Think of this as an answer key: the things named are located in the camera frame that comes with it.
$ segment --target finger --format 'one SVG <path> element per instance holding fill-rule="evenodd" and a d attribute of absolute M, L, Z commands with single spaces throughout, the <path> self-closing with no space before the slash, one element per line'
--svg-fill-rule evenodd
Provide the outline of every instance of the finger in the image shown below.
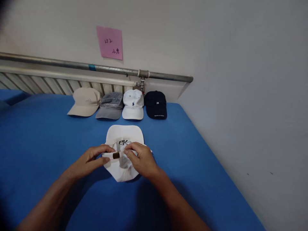
<path fill-rule="evenodd" d="M 138 143 L 138 142 L 133 142 L 133 143 L 130 143 L 128 144 L 125 149 L 133 149 L 135 150 L 136 152 L 140 152 L 141 151 L 141 148 L 142 148 L 142 144 Z"/>
<path fill-rule="evenodd" d="M 102 152 L 115 152 L 115 150 L 107 144 L 104 144 L 104 145 L 102 144 L 100 146 L 93 147 L 94 156 L 98 156 Z"/>
<path fill-rule="evenodd" d="M 124 154 L 131 160 L 133 165 L 137 164 L 137 162 L 140 161 L 135 155 L 135 153 L 132 152 L 132 150 L 124 150 Z"/>
<path fill-rule="evenodd" d="M 87 163 L 87 167 L 89 168 L 89 171 L 92 172 L 98 167 L 102 167 L 104 164 L 108 163 L 110 159 L 108 157 L 100 157 L 96 160 L 90 161 Z"/>

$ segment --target white ck cap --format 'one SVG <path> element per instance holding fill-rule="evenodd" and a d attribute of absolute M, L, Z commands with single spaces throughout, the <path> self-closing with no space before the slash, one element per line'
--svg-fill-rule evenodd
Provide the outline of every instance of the white ck cap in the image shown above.
<path fill-rule="evenodd" d="M 139 173 L 134 169 L 130 159 L 123 153 L 125 147 L 132 143 L 144 144 L 143 134 L 139 127 L 135 125 L 112 125 L 107 132 L 106 144 L 119 152 L 119 158 L 110 158 L 104 167 L 110 172 L 117 182 L 134 179 Z"/>
<path fill-rule="evenodd" d="M 91 116 L 99 107 L 102 99 L 100 92 L 94 88 L 78 88 L 74 94 L 74 106 L 67 113 L 75 116 Z"/>
<path fill-rule="evenodd" d="M 122 112 L 123 119 L 143 119 L 144 100 L 142 92 L 135 90 L 128 90 L 123 95 L 124 109 Z"/>

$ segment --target forearm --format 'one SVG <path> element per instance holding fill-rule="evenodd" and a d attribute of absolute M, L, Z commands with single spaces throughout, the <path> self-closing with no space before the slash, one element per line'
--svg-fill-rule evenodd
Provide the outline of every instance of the forearm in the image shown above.
<path fill-rule="evenodd" d="M 178 192 L 163 170 L 149 178 L 164 200 L 174 230 L 210 230 Z"/>
<path fill-rule="evenodd" d="M 54 230 L 64 209 L 63 202 L 77 179 L 64 172 L 48 189 L 44 197 L 19 224 L 17 230 Z"/>

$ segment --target baseball cap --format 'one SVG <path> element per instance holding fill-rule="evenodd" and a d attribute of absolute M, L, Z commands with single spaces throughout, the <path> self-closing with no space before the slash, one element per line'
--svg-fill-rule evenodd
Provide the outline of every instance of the baseball cap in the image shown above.
<path fill-rule="evenodd" d="M 143 95 L 142 92 L 135 90 L 128 90 L 123 95 L 124 109 L 122 112 L 123 119 L 143 119 Z"/>
<path fill-rule="evenodd" d="M 122 152 L 132 142 L 144 144 L 143 134 L 138 126 L 112 125 L 108 129 L 106 144 L 114 148 L 116 152 Z M 133 167 L 132 162 L 125 154 L 119 156 L 117 159 L 111 158 L 104 167 L 117 182 L 134 179 L 139 173 Z"/>
<path fill-rule="evenodd" d="M 147 114 L 152 119 L 167 118 L 167 102 L 165 95 L 160 91 L 149 91 L 145 98 L 144 104 Z"/>
<path fill-rule="evenodd" d="M 120 92 L 111 92 L 103 96 L 95 118 L 118 119 L 123 109 L 123 95 Z"/>
<path fill-rule="evenodd" d="M 98 90 L 93 88 L 78 88 L 74 91 L 74 106 L 67 113 L 75 116 L 91 116 L 99 107 L 101 95 Z"/>

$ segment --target blue bed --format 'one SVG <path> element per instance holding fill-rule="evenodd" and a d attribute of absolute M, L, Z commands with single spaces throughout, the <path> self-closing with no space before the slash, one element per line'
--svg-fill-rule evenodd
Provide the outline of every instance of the blue bed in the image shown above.
<path fill-rule="evenodd" d="M 0 100 L 8 105 L 14 105 L 30 96 L 30 94 L 21 90 L 0 89 Z"/>
<path fill-rule="evenodd" d="M 66 115 L 71 96 L 33 95 L 0 113 L 1 207 L 14 228 L 49 186 L 114 124 L 137 125 L 157 164 L 212 230 L 264 230 L 179 104 L 166 120 L 97 120 Z M 164 204 L 143 177 L 117 183 L 105 168 L 81 180 L 69 199 L 66 230 L 169 230 Z"/>

